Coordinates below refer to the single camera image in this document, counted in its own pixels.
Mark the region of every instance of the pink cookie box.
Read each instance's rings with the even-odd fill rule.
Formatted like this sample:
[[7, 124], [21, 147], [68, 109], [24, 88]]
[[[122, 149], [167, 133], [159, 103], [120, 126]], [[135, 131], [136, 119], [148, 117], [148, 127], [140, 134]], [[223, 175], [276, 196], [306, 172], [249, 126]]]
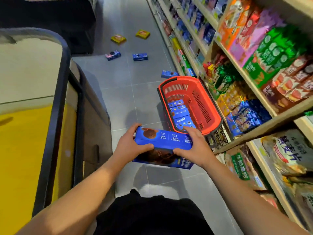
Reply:
[[[255, 26], [252, 34], [247, 38], [239, 35], [230, 47], [230, 53], [237, 60], [240, 67], [243, 67], [251, 55], [256, 51], [261, 41], [264, 39], [266, 33], [277, 23], [280, 23], [281, 19], [277, 14], [270, 14], [269, 10], [263, 10], [260, 14], [260, 19]], [[243, 47], [240, 42], [243, 38], [245, 44]]]

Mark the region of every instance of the forearm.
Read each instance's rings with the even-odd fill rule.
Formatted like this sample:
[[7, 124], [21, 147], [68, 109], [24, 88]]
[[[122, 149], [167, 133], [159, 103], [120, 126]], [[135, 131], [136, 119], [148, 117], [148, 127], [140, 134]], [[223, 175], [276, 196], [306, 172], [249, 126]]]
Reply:
[[84, 234], [124, 166], [112, 156], [63, 197], [38, 213], [18, 234]]
[[211, 158], [204, 169], [244, 234], [307, 235], [305, 230], [261, 198], [216, 158]]

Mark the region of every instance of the chocolate cookie image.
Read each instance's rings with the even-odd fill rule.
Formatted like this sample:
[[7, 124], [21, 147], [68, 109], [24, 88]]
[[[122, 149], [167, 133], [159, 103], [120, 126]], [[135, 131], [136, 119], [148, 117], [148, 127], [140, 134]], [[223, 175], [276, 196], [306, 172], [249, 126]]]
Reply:
[[154, 149], [138, 156], [139, 160], [146, 162], [156, 162], [160, 164], [171, 164], [177, 158], [179, 158], [177, 155], [163, 149]]
[[143, 136], [145, 136], [146, 138], [149, 139], [154, 139], [157, 136], [157, 132], [158, 130], [155, 129], [151, 129], [151, 128], [142, 128], [143, 132]]

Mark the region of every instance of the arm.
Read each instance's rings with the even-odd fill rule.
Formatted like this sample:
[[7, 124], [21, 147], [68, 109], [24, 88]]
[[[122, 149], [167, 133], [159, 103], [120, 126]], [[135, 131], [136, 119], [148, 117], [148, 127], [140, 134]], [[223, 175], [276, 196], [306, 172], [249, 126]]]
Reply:
[[96, 218], [101, 202], [123, 167], [140, 153], [154, 148], [152, 144], [135, 143], [133, 134], [140, 125], [134, 124], [128, 129], [106, 163], [56, 202], [43, 209], [17, 234], [84, 234]]
[[308, 235], [217, 160], [200, 131], [185, 129], [193, 140], [192, 149], [174, 149], [174, 153], [205, 169], [244, 234]]

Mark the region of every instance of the gray tile floor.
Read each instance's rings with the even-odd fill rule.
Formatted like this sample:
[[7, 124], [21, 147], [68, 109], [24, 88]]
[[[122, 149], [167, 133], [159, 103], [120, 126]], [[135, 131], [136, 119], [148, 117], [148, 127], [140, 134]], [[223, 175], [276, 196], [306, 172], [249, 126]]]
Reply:
[[[135, 37], [139, 29], [151, 32], [147, 40]], [[121, 34], [127, 41], [110, 41]], [[104, 54], [119, 50], [122, 56], [107, 61]], [[147, 53], [148, 61], [134, 62], [132, 54]], [[175, 71], [146, 0], [99, 0], [95, 51], [73, 58], [83, 69], [106, 107], [112, 125], [113, 151], [119, 138], [135, 122], [167, 130], [156, 88], [162, 70]], [[201, 209], [213, 232], [242, 234], [212, 180], [194, 165], [191, 170], [128, 163], [116, 181], [116, 197], [136, 188], [144, 197], [190, 198]]]

